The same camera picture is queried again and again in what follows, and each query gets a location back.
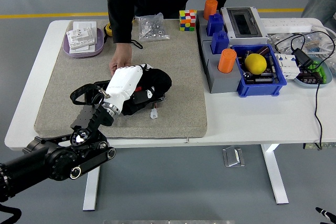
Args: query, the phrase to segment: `yellow ball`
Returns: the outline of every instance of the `yellow ball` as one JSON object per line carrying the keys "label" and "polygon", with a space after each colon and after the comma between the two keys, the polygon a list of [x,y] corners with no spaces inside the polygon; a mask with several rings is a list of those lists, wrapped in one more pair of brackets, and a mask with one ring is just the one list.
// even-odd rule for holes
{"label": "yellow ball", "polygon": [[267,62],[260,54],[250,54],[245,59],[245,67],[251,74],[261,74],[266,70]]}

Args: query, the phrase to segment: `orange cup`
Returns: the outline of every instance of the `orange cup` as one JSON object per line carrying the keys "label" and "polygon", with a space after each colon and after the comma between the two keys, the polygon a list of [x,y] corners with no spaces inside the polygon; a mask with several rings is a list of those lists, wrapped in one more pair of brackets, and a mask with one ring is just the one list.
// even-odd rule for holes
{"label": "orange cup", "polygon": [[227,48],[222,51],[219,60],[218,70],[222,73],[230,73],[233,69],[237,57],[235,50]]}
{"label": "orange cup", "polygon": [[217,0],[206,0],[204,6],[203,18],[209,20],[209,15],[214,15],[217,10],[218,2]]}

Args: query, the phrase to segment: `blue container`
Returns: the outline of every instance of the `blue container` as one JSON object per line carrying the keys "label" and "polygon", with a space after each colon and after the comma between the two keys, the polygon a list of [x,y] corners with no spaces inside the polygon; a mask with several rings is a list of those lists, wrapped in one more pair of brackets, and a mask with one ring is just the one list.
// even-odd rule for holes
{"label": "blue container", "polygon": [[221,54],[222,51],[228,47],[229,47],[229,38],[227,37],[226,32],[219,31],[213,34],[211,40],[212,54],[214,55]]}
{"label": "blue container", "polygon": [[224,21],[219,13],[209,16],[208,25],[206,27],[206,33],[208,36],[213,36],[214,33],[217,33],[223,30]]}
{"label": "blue container", "polygon": [[270,50],[270,54],[273,59],[275,72],[277,74],[278,83],[269,83],[269,84],[246,84],[245,79],[243,77],[243,70],[240,67],[238,58],[236,58],[236,62],[238,64],[238,68],[240,71],[240,74],[242,76],[242,79],[239,82],[237,92],[240,97],[247,97],[249,95],[273,95],[278,96],[279,90],[282,88],[282,86],[285,86],[287,84],[282,71],[280,69],[278,60],[276,59],[274,52],[272,50],[272,47],[270,45],[251,45],[251,46],[232,46],[232,49],[237,52],[237,56],[245,55],[246,51],[251,50],[253,52],[257,52],[262,47],[267,46]]}

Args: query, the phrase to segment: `gray felt mat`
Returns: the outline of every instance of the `gray felt mat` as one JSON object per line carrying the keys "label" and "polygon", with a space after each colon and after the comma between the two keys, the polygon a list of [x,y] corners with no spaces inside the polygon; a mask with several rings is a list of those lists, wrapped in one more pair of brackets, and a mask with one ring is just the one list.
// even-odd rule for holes
{"label": "gray felt mat", "polygon": [[[102,29],[108,20],[97,20]],[[151,108],[132,116],[120,115],[111,127],[100,126],[106,137],[173,138],[202,137],[206,133],[206,111],[200,57],[196,32],[179,31],[178,20],[165,20],[170,40],[142,42],[143,49],[132,46],[132,64],[148,63],[169,74],[172,87],[166,101],[158,103],[157,119],[150,118]],[[134,22],[132,38],[138,40],[138,24]],[[42,100],[35,130],[41,137],[72,133],[71,123],[82,106],[74,105],[69,96],[73,90],[87,83],[109,80],[108,63],[115,51],[109,38],[103,51],[92,58],[75,59],[63,49],[52,72]]]}

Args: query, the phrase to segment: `blue bin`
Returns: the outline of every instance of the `blue bin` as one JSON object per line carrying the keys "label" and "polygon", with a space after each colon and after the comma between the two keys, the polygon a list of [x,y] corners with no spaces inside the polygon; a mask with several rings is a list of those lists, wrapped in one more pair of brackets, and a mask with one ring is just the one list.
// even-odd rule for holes
{"label": "blue bin", "polygon": [[243,70],[240,67],[238,58],[236,58],[236,62],[238,65],[238,69],[240,71],[240,74],[242,76],[242,79],[239,82],[237,92],[240,97],[247,97],[249,95],[273,95],[278,96],[279,90],[282,88],[282,86],[285,86],[287,84],[282,71],[280,69],[278,60],[276,59],[274,52],[272,50],[272,47],[270,45],[241,45],[241,46],[232,46],[232,49],[237,52],[237,55],[244,55],[246,51],[251,50],[253,52],[257,52],[262,47],[267,46],[270,49],[270,54],[273,59],[275,72],[277,74],[277,77],[279,79],[278,83],[268,83],[268,84],[246,84],[245,79],[243,77]]}

